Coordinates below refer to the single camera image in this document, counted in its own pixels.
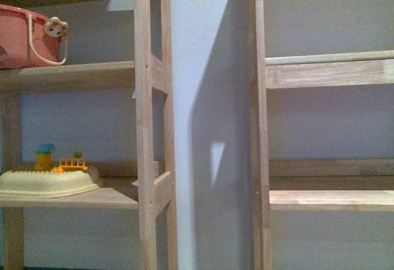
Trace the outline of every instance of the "blue toy piece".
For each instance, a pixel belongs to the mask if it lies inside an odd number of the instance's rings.
[[[52,151],[55,151],[55,145],[54,144],[41,144],[38,147],[39,152],[45,152],[45,153],[51,153]]]

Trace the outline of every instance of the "plastic container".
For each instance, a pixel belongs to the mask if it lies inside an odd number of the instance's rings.
[[[103,179],[95,167],[74,172],[9,171],[0,177],[0,196],[51,198],[97,189]]]
[[[50,66],[30,47],[29,14],[33,16],[33,45],[37,53],[52,62],[59,61],[62,38],[53,38],[44,32],[49,18],[0,4],[0,69]]]

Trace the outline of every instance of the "yellow toy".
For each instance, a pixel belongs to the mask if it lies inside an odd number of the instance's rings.
[[[52,169],[54,173],[72,172],[75,170],[87,170],[85,158],[82,158],[81,152],[75,152],[75,157],[61,158],[59,166]]]
[[[52,170],[52,156],[50,155],[52,151],[55,151],[55,145],[53,144],[42,144],[39,146],[38,151],[36,151],[35,172]]]

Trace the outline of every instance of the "wooden post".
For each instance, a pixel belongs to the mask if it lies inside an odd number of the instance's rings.
[[[134,33],[141,267],[157,270],[150,0],[134,0]]]
[[[20,131],[20,94],[0,95],[1,172],[18,166],[22,161]],[[4,232],[4,270],[23,269],[23,209],[6,207],[2,210]]]
[[[23,209],[2,210],[4,234],[4,270],[23,270]]]
[[[254,269],[271,270],[270,184],[263,0],[248,0]]]
[[[0,95],[1,107],[1,172],[6,172],[18,166],[22,161],[22,136],[20,132],[19,94]]]
[[[171,184],[171,199],[167,208],[167,246],[170,270],[178,269],[177,211],[175,199],[175,143],[174,143],[174,99],[172,88],[172,47],[171,47],[171,2],[161,0],[161,35],[163,63],[170,80],[169,92],[164,102],[164,153],[166,172],[174,174]]]

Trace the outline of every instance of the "white wall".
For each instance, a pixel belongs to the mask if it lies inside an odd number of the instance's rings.
[[[394,0],[365,1],[366,8],[361,0],[265,0],[267,55],[393,49]],[[342,2],[353,8],[338,11]],[[130,5],[78,7],[57,8],[78,31],[70,62],[127,60]],[[77,24],[85,15],[92,26]],[[180,269],[252,269],[246,0],[172,0],[172,21]],[[390,85],[269,91],[272,157],[393,156],[393,92]],[[57,144],[55,157],[78,148],[91,159],[133,159],[131,95],[24,96],[24,159],[44,141]],[[74,116],[74,104],[87,112]],[[78,134],[72,141],[71,133]],[[139,268],[135,213],[29,209],[25,216],[27,266]],[[391,213],[275,212],[274,267],[393,269],[393,224]]]

